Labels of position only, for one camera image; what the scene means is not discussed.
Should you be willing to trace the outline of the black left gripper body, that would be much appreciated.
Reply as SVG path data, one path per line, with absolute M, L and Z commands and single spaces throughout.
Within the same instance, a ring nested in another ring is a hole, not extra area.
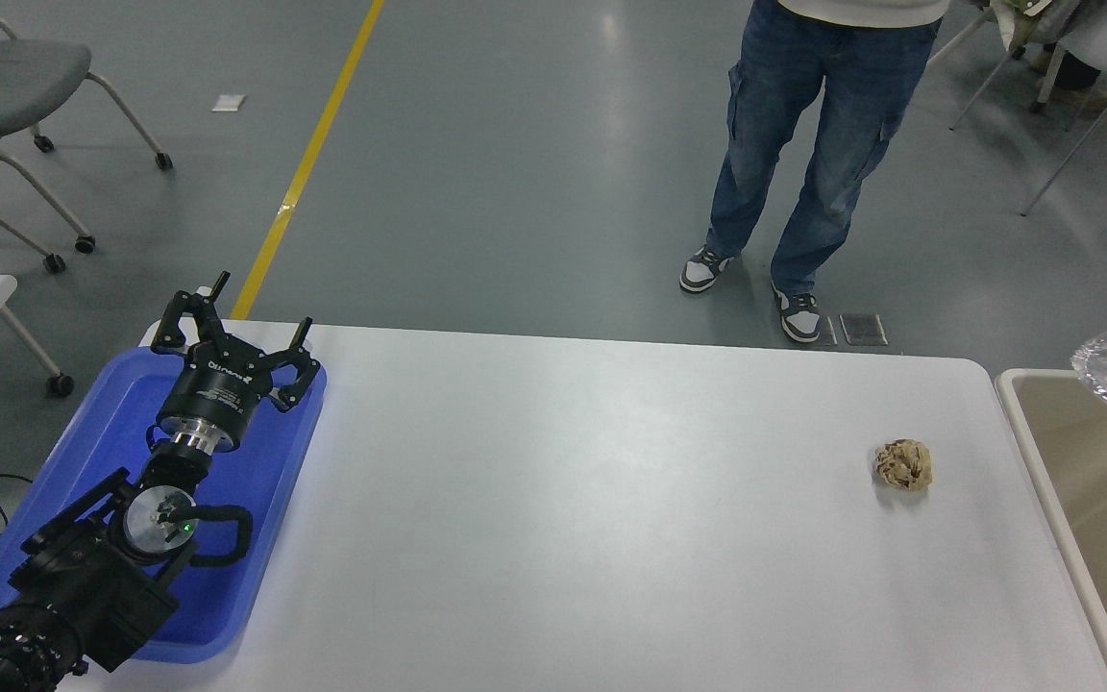
M 163 402 L 157 424 L 177 436 L 193 422 L 199 428 L 217 428 L 215 451 L 240 447 L 258 405 L 272 386 L 269 371 L 260 363 L 263 351 L 245 341 L 216 345 L 198 342 L 184 357 L 182 374 Z

